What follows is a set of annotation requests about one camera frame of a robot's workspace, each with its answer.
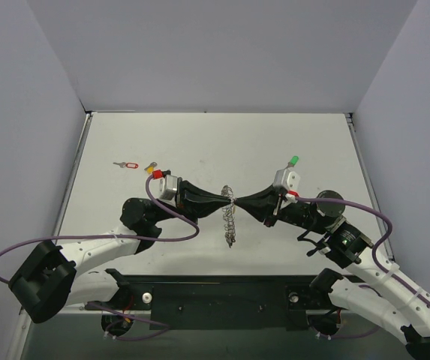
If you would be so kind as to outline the silver spiked keyring disc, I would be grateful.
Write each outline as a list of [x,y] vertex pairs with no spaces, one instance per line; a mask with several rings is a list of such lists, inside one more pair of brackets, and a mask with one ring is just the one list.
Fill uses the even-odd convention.
[[223,221],[224,221],[224,237],[229,248],[232,248],[236,242],[236,226],[235,226],[235,197],[233,189],[229,185],[223,186],[221,189],[221,195],[229,199],[230,203],[222,208]]

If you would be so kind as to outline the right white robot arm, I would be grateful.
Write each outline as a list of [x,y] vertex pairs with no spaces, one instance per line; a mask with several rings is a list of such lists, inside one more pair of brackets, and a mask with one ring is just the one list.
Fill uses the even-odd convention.
[[294,191],[268,187],[234,203],[267,227],[282,221],[302,228],[304,233],[298,238],[301,242],[309,233],[321,234],[308,254],[323,254],[363,283],[352,283],[338,272],[325,269],[317,276],[318,283],[310,287],[311,301],[319,307],[332,303],[349,310],[397,338],[413,359],[430,359],[430,294],[380,253],[385,236],[373,242],[343,213],[346,207],[368,212],[383,220],[390,233],[392,223],[386,216],[347,201],[332,190],[322,191],[315,198],[302,198]]

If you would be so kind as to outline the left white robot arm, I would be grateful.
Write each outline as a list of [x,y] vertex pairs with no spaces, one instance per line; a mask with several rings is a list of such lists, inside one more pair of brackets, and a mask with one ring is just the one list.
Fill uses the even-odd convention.
[[200,233],[198,220],[233,204],[228,196],[195,187],[172,175],[162,178],[160,198],[130,198],[122,205],[120,224],[100,235],[33,239],[35,248],[8,281],[8,288],[34,323],[44,323],[67,305],[105,302],[119,309],[129,291],[111,274],[96,268],[139,254],[162,240],[158,223],[177,218]]

